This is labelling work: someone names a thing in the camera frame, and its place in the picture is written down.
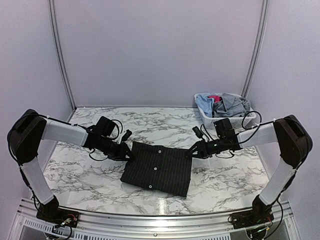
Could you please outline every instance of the metal frame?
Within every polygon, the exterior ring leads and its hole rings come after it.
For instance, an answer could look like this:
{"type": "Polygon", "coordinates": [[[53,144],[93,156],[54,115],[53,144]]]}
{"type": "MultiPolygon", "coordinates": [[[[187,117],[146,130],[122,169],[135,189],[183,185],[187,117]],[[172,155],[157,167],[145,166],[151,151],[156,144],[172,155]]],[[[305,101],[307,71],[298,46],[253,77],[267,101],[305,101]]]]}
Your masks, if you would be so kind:
{"type": "Polygon", "coordinates": [[[48,0],[49,5],[49,16],[50,16],[50,23],[51,23],[51,29],[53,34],[53,41],[56,51],[56,56],[59,63],[59,68],[61,71],[62,81],[64,85],[64,89],[66,92],[66,96],[68,98],[69,104],[71,109],[74,111],[77,109],[75,99],[73,96],[73,93],[71,91],[71,85],[68,78],[68,73],[65,65],[65,60],[62,53],[61,43],[60,43],[60,37],[59,37],[59,31],[58,31],[58,23],[57,23],[57,17],[56,17],[56,8],[55,8],[55,1],[54,0],[48,0]]]}
{"type": "MultiPolygon", "coordinates": [[[[295,233],[295,225],[294,221],[292,221],[293,213],[290,205],[285,201],[282,203],[282,206],[284,211],[283,219],[284,222],[288,224],[287,229],[290,231],[289,235],[292,240],[299,240],[299,236],[295,233]]],[[[73,230],[74,235],[71,239],[89,240],[91,239],[90,236],[97,237],[97,239],[100,238],[101,240],[104,238],[114,240],[214,239],[214,237],[217,236],[228,236],[232,232],[245,230],[244,228],[236,230],[232,224],[228,223],[228,218],[231,213],[242,210],[243,209],[221,211],[201,215],[144,216],[110,214],[77,209],[77,211],[80,212],[79,223],[78,227],[73,230]]],[[[279,205],[274,205],[272,211],[275,217],[274,222],[277,224],[281,218],[281,208],[279,205]]],[[[19,239],[22,228],[26,225],[26,220],[36,222],[35,224],[45,225],[47,229],[52,227],[52,223],[36,219],[36,214],[37,211],[33,201],[23,198],[20,202],[14,224],[12,225],[9,240],[19,239]]]]}
{"type": "Polygon", "coordinates": [[[260,49],[262,47],[262,43],[264,40],[265,30],[267,26],[267,15],[268,15],[268,8],[269,8],[269,0],[262,0],[262,7],[261,7],[261,14],[258,26],[258,32],[256,34],[254,49],[252,53],[252,58],[250,62],[250,66],[245,78],[244,86],[242,89],[241,95],[246,98],[249,93],[250,86],[252,84],[252,80],[255,73],[255,68],[257,65],[258,56],[260,53],[260,49]]]}

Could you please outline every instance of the pinstriped shirt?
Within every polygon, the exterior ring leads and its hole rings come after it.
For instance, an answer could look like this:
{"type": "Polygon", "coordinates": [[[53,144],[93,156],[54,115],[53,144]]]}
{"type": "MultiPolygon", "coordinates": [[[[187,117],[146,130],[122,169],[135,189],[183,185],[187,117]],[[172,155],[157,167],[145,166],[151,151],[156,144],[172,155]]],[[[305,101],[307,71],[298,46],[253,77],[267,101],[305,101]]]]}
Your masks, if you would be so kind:
{"type": "Polygon", "coordinates": [[[125,165],[121,181],[144,189],[187,196],[192,157],[186,149],[148,145],[134,141],[132,153],[135,161],[125,165]]]}

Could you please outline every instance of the robotic arm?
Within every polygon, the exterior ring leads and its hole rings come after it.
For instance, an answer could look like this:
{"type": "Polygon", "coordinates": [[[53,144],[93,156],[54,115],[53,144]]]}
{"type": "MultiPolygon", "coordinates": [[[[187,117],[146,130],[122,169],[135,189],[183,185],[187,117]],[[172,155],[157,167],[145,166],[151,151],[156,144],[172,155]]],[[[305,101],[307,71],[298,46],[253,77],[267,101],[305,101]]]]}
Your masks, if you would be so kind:
{"type": "MultiPolygon", "coordinates": [[[[187,154],[206,159],[222,151],[237,151],[278,142],[281,151],[279,165],[266,187],[253,200],[252,210],[233,213],[230,216],[235,229],[265,223],[269,221],[268,218],[273,220],[271,208],[281,193],[291,185],[298,168],[306,160],[313,146],[311,137],[294,115],[259,124],[238,134],[228,118],[215,122],[214,126],[219,139],[202,139],[196,142],[187,154]]],[[[193,131],[198,138],[202,138],[203,133],[198,127],[194,127],[193,131]]]]}
{"type": "MultiPolygon", "coordinates": [[[[39,165],[40,141],[61,141],[90,150],[100,150],[114,161],[134,161],[135,158],[125,143],[132,132],[127,130],[116,142],[110,137],[115,127],[119,132],[118,125],[104,116],[96,125],[86,128],[39,115],[32,109],[27,110],[14,124],[7,136],[8,146],[11,156],[20,167],[24,182],[40,203],[37,218],[61,224],[68,219],[68,215],[74,216],[74,219],[79,216],[78,212],[59,208],[59,202],[49,188],[39,165]]],[[[72,223],[72,227],[76,227],[77,221],[72,223]]]]}

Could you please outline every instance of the white marble surface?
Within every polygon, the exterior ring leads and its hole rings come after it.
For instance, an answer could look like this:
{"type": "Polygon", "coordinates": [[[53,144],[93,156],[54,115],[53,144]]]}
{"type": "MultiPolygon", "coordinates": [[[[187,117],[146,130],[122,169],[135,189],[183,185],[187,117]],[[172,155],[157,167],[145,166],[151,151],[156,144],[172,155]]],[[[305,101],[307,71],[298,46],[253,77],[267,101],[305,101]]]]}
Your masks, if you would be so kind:
{"type": "MultiPolygon", "coordinates": [[[[195,108],[79,108],[72,123],[95,124],[101,116],[122,121],[133,134],[127,141],[190,148],[199,139],[192,127],[202,121],[195,108]]],[[[59,142],[45,178],[60,205],[89,211],[135,215],[187,215],[250,207],[268,177],[255,148],[235,157],[192,161],[187,197],[144,190],[120,181],[126,162],[89,158],[89,150],[59,142]]]]}

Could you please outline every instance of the vertical metal pole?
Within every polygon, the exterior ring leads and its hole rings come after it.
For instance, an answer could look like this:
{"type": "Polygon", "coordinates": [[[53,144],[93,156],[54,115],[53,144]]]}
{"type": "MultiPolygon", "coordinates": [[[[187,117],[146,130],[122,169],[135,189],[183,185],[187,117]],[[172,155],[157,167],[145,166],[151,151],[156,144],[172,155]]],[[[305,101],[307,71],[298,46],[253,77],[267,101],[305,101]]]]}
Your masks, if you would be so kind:
{"type": "Polygon", "coordinates": [[[51,22],[51,28],[52,28],[52,34],[53,34],[53,41],[55,45],[55,51],[59,63],[59,68],[61,71],[62,81],[65,88],[65,92],[69,101],[69,104],[71,106],[71,109],[74,111],[76,110],[76,104],[75,99],[71,91],[71,86],[68,78],[68,73],[65,65],[65,60],[62,53],[62,48],[60,44],[60,38],[59,38],[59,31],[58,31],[58,24],[57,24],[57,17],[56,17],[56,8],[55,8],[55,2],[54,0],[48,0],[49,4],[49,15],[50,15],[50,22],[51,22]]]}
{"type": "Polygon", "coordinates": [[[254,50],[253,50],[250,66],[249,66],[248,73],[246,75],[245,83],[244,83],[242,93],[241,93],[241,95],[245,98],[248,96],[249,89],[252,84],[252,80],[253,80],[254,73],[255,73],[255,68],[257,65],[258,56],[259,56],[260,49],[262,46],[264,32],[266,29],[268,7],[269,7],[269,0],[263,0],[262,7],[261,7],[258,32],[256,34],[256,39],[255,39],[254,50]]]}

